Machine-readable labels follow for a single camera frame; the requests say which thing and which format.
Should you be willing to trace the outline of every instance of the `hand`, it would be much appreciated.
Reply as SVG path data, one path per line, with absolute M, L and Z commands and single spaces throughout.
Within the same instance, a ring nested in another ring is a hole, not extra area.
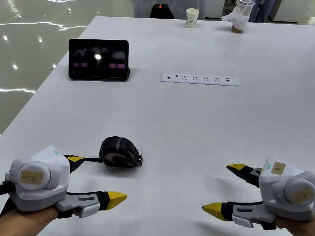
M 279 217 L 276 225 L 280 229 L 287 229 L 294 236 L 315 236 L 315 220 L 294 221 Z
M 57 217 L 58 211 L 53 207 L 34 212 L 15 209 L 0 218 L 0 235 L 35 236 Z

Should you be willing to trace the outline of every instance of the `glossy floor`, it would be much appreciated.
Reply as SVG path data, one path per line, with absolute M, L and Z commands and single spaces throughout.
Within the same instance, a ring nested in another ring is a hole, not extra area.
M 0 0 L 0 135 L 96 15 L 132 17 L 132 0 Z

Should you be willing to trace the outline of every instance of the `white cloth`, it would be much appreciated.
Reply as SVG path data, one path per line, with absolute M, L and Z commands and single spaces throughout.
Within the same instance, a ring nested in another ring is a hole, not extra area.
M 222 16 L 223 21 L 232 22 L 234 27 L 238 30 L 244 30 L 249 19 L 249 16 L 242 15 L 236 8 L 234 8 L 230 14 Z

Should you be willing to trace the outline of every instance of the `white table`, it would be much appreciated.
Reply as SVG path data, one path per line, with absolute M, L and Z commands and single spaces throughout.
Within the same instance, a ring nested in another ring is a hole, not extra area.
M 68 55 L 0 138 L 0 173 L 54 144 L 62 153 L 97 157 L 118 135 L 142 151 L 143 167 L 110 171 L 85 163 L 70 191 L 128 194 L 112 211 L 56 220 L 42 235 L 262 236 L 202 211 L 211 202 L 259 201 L 259 190 L 225 166 L 262 166 L 267 157 L 315 166 L 315 28 L 228 22 L 96 17 L 81 38 L 126 39 L 130 80 L 70 81 Z M 239 87 L 163 83 L 163 72 L 238 77 Z M 1 197 L 1 206 L 6 197 Z

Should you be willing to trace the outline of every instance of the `paper cup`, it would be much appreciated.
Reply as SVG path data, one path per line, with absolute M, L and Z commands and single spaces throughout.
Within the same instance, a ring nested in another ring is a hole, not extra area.
M 195 8 L 189 8 L 186 10 L 186 26 L 188 28 L 195 28 L 197 25 L 199 10 Z

